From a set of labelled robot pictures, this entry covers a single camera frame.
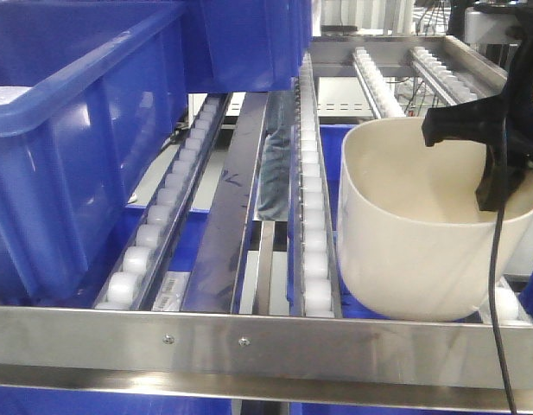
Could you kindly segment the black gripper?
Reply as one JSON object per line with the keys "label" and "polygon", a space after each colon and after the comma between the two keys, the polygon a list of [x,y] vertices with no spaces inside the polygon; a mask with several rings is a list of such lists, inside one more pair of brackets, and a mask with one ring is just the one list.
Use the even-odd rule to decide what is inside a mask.
{"label": "black gripper", "polygon": [[[519,27],[511,31],[521,43],[501,97],[430,108],[422,122],[422,135],[427,147],[445,140],[486,144],[485,167],[475,195],[480,211],[496,212],[522,184],[525,156],[533,160],[533,3],[488,3],[485,11],[512,15]],[[491,146],[502,136],[505,116],[506,163],[501,148]]]}

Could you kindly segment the robot arm grey link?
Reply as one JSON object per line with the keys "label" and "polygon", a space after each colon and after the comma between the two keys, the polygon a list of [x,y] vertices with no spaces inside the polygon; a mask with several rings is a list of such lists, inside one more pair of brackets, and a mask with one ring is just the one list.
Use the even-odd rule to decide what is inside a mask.
{"label": "robot arm grey link", "polygon": [[450,1],[447,34],[468,44],[514,44],[524,39],[524,30],[514,15],[478,11],[475,1]]}

